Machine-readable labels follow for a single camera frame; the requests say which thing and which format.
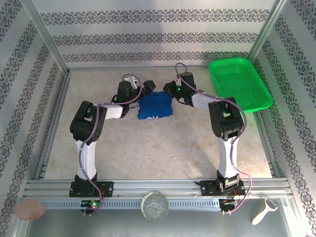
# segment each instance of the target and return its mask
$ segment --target metal table surface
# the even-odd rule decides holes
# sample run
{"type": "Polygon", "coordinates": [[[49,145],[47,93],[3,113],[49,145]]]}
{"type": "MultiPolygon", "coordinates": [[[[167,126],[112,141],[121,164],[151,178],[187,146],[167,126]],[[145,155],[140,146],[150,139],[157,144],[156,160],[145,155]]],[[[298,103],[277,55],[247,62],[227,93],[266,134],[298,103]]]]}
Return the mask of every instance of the metal table surface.
{"type": "Polygon", "coordinates": [[[280,200],[256,226],[252,219],[262,210],[262,199],[249,199],[230,215],[210,211],[171,210],[160,222],[146,220],[140,210],[100,210],[91,217],[79,210],[47,210],[30,221],[28,237],[276,237],[291,236],[280,200]]]}

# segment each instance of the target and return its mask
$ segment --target blue cloth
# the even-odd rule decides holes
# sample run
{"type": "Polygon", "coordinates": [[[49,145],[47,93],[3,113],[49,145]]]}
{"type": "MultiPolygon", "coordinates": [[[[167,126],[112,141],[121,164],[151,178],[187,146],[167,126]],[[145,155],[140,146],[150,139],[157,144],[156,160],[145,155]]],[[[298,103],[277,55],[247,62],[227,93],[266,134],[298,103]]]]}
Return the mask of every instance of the blue cloth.
{"type": "Polygon", "coordinates": [[[158,119],[173,115],[172,97],[164,92],[152,92],[138,101],[138,119],[158,119]]]}

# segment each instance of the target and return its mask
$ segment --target patterned wallpaper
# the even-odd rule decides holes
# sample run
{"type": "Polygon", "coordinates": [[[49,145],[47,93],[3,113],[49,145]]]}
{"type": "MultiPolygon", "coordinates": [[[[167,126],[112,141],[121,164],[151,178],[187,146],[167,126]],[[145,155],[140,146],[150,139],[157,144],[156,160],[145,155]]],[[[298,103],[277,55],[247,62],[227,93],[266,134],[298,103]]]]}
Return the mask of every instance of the patterned wallpaper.
{"type": "Polygon", "coordinates": [[[264,126],[308,236],[316,236],[315,18],[315,1],[288,1],[254,63],[274,98],[264,126]]]}
{"type": "Polygon", "coordinates": [[[274,0],[34,1],[70,68],[245,57],[274,0]]]}
{"type": "Polygon", "coordinates": [[[34,175],[62,78],[19,0],[0,0],[0,237],[34,175]]]}

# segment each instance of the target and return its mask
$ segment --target green plastic tray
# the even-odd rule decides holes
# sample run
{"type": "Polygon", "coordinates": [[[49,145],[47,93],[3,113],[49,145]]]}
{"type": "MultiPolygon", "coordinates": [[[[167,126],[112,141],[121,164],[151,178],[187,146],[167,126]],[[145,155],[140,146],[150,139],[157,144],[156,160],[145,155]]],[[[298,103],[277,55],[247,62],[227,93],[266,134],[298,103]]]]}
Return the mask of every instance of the green plastic tray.
{"type": "Polygon", "coordinates": [[[213,61],[209,67],[218,96],[232,96],[245,113],[263,110],[273,99],[248,59],[227,58],[213,61]]]}

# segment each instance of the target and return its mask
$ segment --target beige surface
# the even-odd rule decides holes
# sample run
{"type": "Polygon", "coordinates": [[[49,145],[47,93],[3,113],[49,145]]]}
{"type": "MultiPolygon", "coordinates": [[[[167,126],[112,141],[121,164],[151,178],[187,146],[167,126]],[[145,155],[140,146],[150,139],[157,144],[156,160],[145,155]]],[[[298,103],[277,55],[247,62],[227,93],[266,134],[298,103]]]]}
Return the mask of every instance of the beige surface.
{"type": "MultiPolygon", "coordinates": [[[[191,70],[198,89],[215,95],[208,70],[191,70]]],[[[173,70],[94,71],[72,74],[58,124],[45,179],[74,179],[78,153],[70,123],[83,100],[109,102],[120,78],[134,73],[153,79],[156,91],[176,79],[173,70]]],[[[96,146],[100,179],[214,178],[219,165],[219,145],[207,110],[172,101],[174,114],[167,118],[138,120],[137,108],[125,118],[106,120],[96,146]]],[[[252,177],[271,177],[252,114],[238,143],[237,164],[252,177]]]]}

